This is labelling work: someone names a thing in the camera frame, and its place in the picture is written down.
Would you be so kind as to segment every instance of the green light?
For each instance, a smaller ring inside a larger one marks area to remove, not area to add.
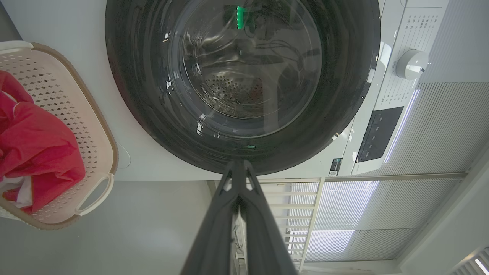
[[[245,8],[243,7],[236,7],[236,19],[237,19],[237,25],[238,29],[242,29],[244,27],[244,22],[243,22],[243,13],[246,11]]]

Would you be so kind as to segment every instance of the washing machine drum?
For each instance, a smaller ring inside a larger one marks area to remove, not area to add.
[[[212,172],[247,159],[268,174],[350,123],[379,18],[377,0],[108,0],[105,28],[120,93],[159,144]]]

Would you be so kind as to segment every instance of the sticker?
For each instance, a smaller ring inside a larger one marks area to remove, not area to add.
[[[341,166],[341,161],[343,159],[333,159],[333,163],[331,164],[330,174],[328,177],[336,177],[338,176],[338,171]]]

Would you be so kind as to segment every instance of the white knob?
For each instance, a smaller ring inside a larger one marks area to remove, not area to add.
[[[397,63],[396,74],[407,80],[419,78],[428,66],[428,54],[424,51],[410,49],[403,54]]]

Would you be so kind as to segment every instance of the light strip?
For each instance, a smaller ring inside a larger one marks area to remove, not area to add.
[[[391,148],[389,148],[389,152],[387,152],[387,156],[384,159],[384,163],[387,163],[389,161],[389,158],[391,157],[392,151],[394,150],[394,147],[396,146],[396,143],[399,139],[400,133],[402,132],[402,129],[404,128],[404,124],[407,121],[407,117],[409,115],[409,112],[411,111],[411,107],[413,106],[413,102],[416,100],[416,97],[418,97],[418,94],[420,91],[421,90],[419,90],[419,89],[414,90],[414,93],[411,96],[411,99],[409,100],[409,104],[407,105],[407,110],[404,113],[404,116],[402,117],[399,129],[398,129],[396,135],[394,136],[394,141],[392,142]]]
[[[482,271],[484,272],[485,275],[489,275],[488,269],[484,266],[484,264],[481,263],[481,261],[479,259],[475,259],[475,262],[482,269]]]

